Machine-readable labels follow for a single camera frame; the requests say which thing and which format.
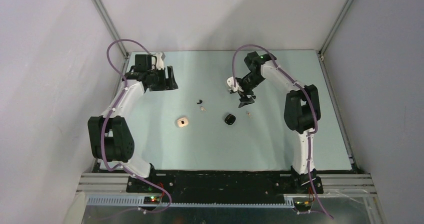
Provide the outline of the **controller board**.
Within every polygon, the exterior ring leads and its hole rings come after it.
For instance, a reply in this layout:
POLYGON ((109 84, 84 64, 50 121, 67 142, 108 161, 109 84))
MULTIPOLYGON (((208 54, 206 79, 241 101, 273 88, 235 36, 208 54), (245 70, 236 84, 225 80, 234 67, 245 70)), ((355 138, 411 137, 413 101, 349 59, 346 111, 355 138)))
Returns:
POLYGON ((145 196, 143 200, 144 205, 159 205, 162 198, 160 196, 145 196))
POLYGON ((314 201, 295 201, 294 208, 300 212, 306 212, 312 208, 314 201))

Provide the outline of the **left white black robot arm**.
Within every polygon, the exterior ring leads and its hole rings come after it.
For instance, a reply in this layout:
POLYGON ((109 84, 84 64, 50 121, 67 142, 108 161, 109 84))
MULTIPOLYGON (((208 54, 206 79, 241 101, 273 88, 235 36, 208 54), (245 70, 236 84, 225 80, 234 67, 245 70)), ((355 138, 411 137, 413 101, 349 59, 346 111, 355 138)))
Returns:
POLYGON ((147 90, 178 89, 173 68, 165 66, 164 59, 162 52, 135 55, 134 65, 123 76, 109 107, 87 123, 92 155, 106 162, 116 161, 131 175, 140 176, 138 185, 145 192, 156 190, 158 179, 150 174, 152 165, 135 155, 135 141, 126 117, 147 90))

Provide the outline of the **right controller board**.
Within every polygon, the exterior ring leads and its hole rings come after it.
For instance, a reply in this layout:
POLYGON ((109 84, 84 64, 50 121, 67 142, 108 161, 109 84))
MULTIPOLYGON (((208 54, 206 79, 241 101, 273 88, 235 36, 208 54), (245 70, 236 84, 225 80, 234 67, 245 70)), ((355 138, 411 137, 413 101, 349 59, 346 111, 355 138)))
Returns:
POLYGON ((300 212, 306 212, 312 208, 314 201, 295 201, 294 208, 300 212))

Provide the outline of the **right corner aluminium post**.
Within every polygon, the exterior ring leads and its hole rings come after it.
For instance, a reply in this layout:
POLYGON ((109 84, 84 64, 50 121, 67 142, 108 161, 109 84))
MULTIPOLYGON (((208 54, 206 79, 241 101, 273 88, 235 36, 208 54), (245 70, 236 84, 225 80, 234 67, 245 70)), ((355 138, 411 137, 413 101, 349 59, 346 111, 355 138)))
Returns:
POLYGON ((328 32, 326 38, 324 39, 324 42, 321 46, 321 48, 318 51, 318 54, 320 56, 324 56, 326 51, 328 50, 331 41, 333 40, 336 32, 338 31, 340 25, 342 24, 344 18, 346 17, 347 13, 349 12, 351 6, 353 5, 355 0, 345 0, 343 3, 340 12, 338 13, 333 25, 330 28, 330 31, 328 32))

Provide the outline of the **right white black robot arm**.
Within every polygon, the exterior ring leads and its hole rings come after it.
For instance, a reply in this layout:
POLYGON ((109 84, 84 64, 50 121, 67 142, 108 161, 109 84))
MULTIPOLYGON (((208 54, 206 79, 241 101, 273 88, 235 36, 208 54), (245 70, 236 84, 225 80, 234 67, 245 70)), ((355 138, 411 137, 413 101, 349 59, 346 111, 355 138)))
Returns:
POLYGON ((253 89, 265 80, 285 95, 283 120, 292 131, 286 137, 293 148, 290 185, 295 192, 304 193, 316 178, 313 138, 321 118, 318 89, 315 85, 304 85, 292 78, 271 53, 248 53, 244 63, 249 70, 248 74, 242 78, 235 75, 229 77, 225 82, 229 92, 239 95, 239 107, 255 102, 253 89))

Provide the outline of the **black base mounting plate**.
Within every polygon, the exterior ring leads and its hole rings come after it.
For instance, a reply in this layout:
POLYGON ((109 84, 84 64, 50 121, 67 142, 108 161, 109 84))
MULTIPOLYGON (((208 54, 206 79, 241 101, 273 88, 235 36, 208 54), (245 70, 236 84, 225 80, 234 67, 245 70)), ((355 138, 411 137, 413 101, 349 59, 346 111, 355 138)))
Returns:
POLYGON ((171 171, 151 174, 147 181, 129 177, 127 193, 158 194, 163 202, 201 204, 281 204, 285 195, 323 194, 320 177, 299 186, 289 171, 171 171))

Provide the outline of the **black earbud charging case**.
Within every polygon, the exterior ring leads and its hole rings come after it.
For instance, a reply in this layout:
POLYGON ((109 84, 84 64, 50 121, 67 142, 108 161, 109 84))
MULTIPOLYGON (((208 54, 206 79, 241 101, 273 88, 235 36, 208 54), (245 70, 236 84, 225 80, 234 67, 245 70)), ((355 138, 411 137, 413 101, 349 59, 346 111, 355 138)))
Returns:
POLYGON ((224 122, 227 125, 233 125, 235 121, 236 121, 236 116, 233 114, 227 114, 224 118, 224 122))

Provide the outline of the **corner aluminium post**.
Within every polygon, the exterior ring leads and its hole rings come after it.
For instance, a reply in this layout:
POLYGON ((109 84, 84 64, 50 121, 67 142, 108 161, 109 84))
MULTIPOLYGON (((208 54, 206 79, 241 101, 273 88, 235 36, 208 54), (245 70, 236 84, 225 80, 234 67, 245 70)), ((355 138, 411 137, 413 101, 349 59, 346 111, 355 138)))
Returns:
POLYGON ((97 10, 101 20, 103 21, 107 31, 109 32, 109 35, 113 39, 113 41, 116 41, 118 39, 121 39, 121 36, 119 35, 119 32, 114 25, 114 22, 112 18, 110 17, 104 3, 102 0, 91 0, 95 9, 97 10))
POLYGON ((351 6, 353 5, 355 0, 345 0, 343 3, 340 12, 338 13, 333 25, 330 28, 330 31, 328 32, 326 38, 324 39, 324 42, 321 46, 321 48, 318 51, 318 54, 320 56, 324 56, 326 51, 328 50, 331 41, 333 40, 336 32, 338 31, 340 25, 342 24, 344 18, 346 17, 347 13, 349 12, 351 6))

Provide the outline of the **beige earbud charging case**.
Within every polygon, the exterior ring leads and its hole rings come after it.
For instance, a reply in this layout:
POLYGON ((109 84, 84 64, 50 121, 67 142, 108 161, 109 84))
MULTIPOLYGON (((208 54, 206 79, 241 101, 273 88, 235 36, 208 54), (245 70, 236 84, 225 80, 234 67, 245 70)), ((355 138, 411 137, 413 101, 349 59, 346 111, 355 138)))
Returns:
POLYGON ((187 118, 187 117, 181 117, 181 118, 178 118, 178 119, 177 119, 177 121, 176 121, 176 125, 177 125, 179 128, 186 127, 189 123, 190 123, 190 122, 189 122, 189 120, 188 120, 188 118, 187 118))

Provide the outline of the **left controller board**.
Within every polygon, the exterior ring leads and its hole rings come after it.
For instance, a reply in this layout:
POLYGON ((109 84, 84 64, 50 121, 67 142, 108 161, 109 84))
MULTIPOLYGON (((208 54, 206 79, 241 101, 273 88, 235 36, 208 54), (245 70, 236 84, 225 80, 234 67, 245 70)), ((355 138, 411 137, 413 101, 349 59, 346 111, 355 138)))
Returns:
POLYGON ((160 196, 145 196, 143 200, 144 205, 159 205, 162 198, 160 196))

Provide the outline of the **left corner aluminium post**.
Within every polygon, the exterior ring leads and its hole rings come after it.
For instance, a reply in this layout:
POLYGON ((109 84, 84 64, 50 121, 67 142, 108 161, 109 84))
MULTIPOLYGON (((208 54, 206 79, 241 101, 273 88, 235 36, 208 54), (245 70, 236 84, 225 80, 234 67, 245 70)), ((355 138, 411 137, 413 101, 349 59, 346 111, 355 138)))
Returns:
POLYGON ((103 21, 107 31, 109 32, 109 35, 113 39, 113 41, 116 41, 118 39, 121 39, 121 36, 119 35, 119 32, 114 25, 114 22, 112 18, 110 17, 104 3, 102 0, 91 0, 95 9, 97 10, 101 20, 103 21))

